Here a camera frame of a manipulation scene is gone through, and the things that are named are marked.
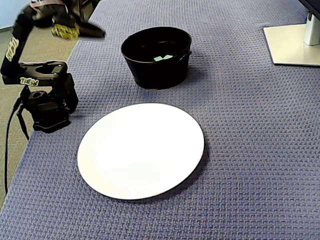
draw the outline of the monitor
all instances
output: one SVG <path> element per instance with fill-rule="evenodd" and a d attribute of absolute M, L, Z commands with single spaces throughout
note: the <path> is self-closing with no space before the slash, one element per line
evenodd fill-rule
<path fill-rule="evenodd" d="M 276 65 L 320 67 L 320 1 L 299 0 L 307 9 L 306 24 L 263 29 Z"/>

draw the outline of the wall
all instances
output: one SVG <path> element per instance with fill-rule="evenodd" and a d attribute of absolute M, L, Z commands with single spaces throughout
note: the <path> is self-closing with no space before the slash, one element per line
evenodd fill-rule
<path fill-rule="evenodd" d="M 0 29 L 11 27 L 18 13 L 31 0 L 0 0 Z"/>

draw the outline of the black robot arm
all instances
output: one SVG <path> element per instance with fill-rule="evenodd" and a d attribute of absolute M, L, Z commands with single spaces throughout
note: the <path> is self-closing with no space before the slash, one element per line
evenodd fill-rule
<path fill-rule="evenodd" d="M 20 93 L 18 117 L 22 129 L 22 110 L 26 109 L 34 120 L 35 131 L 52 133 L 70 124 L 69 114 L 76 110 L 78 97 L 72 75 L 63 61 L 35 63 L 19 62 L 28 36 L 33 27 L 52 27 L 52 34 L 60 38 L 98 37 L 105 32 L 100 28 L 81 22 L 80 18 L 69 11 L 64 1 L 46 0 L 32 2 L 18 15 L 8 49 L 2 62 L 0 73 L 4 84 L 25 85 Z M 52 90 L 29 90 L 31 87 L 50 86 Z"/>

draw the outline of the green block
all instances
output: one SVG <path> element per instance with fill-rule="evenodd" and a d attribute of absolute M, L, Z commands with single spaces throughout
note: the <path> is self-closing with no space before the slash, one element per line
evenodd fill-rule
<path fill-rule="evenodd" d="M 161 61 L 163 58 L 161 56 L 157 56 L 154 58 L 154 61 L 155 62 L 158 62 L 158 61 Z"/>
<path fill-rule="evenodd" d="M 173 58 L 173 56 L 171 55 L 165 55 L 165 57 L 163 59 L 170 59 L 170 58 Z"/>

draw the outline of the table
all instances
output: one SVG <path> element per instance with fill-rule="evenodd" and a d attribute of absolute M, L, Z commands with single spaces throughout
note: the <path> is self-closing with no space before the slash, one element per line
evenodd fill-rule
<path fill-rule="evenodd" d="M 303 23 L 294 0 L 105 0 L 69 60 L 79 104 L 70 126 L 34 132 L 0 214 L 0 239 L 319 239 L 320 69 L 272 64 L 263 27 Z M 192 36 L 180 85 L 138 87 L 122 42 L 153 26 Z M 86 131 L 106 114 L 164 103 L 192 115 L 207 156 L 159 197 L 121 201 L 77 168 Z"/>

